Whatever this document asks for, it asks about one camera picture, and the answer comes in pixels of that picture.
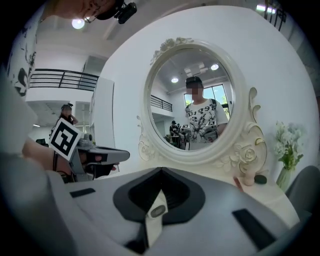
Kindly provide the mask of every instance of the glass vase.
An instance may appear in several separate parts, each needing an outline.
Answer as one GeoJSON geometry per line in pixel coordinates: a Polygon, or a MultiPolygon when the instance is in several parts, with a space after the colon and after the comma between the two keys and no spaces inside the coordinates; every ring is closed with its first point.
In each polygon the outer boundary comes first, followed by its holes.
{"type": "Polygon", "coordinates": [[[292,171],[287,170],[286,168],[283,167],[278,179],[276,180],[276,184],[280,187],[280,189],[283,190],[283,192],[286,192],[286,190],[289,187],[291,172],[292,171]]]}

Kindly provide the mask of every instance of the black stone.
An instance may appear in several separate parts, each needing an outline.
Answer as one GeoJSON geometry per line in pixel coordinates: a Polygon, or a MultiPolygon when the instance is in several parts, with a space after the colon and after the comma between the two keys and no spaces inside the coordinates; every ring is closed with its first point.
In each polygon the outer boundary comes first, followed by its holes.
{"type": "Polygon", "coordinates": [[[266,184],[267,183],[267,178],[263,175],[256,175],[254,177],[254,182],[258,184],[266,184]]]}

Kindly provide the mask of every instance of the white card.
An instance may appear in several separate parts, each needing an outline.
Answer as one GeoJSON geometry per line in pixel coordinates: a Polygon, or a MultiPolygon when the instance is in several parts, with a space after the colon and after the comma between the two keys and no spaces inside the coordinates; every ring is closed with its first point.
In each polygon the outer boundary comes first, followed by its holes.
{"type": "Polygon", "coordinates": [[[70,161],[82,132],[71,123],[60,118],[50,137],[49,146],[60,156],[70,161]]]}

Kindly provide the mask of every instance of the gray chair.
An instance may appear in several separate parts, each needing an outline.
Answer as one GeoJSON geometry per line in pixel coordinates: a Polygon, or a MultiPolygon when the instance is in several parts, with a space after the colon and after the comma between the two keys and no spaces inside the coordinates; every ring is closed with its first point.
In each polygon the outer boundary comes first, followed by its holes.
{"type": "Polygon", "coordinates": [[[286,196],[292,203],[300,220],[308,218],[320,196],[320,170],[315,166],[305,167],[295,178],[286,196]]]}

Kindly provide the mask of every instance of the balcony railing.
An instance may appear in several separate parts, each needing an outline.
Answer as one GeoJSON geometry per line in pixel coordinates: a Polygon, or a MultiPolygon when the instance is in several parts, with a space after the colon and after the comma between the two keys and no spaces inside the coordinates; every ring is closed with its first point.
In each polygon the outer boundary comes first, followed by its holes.
{"type": "Polygon", "coordinates": [[[30,87],[57,87],[94,91],[99,76],[63,69],[37,68],[31,76],[30,87]]]}
{"type": "Polygon", "coordinates": [[[153,95],[150,98],[150,105],[172,112],[172,104],[153,95]]]}

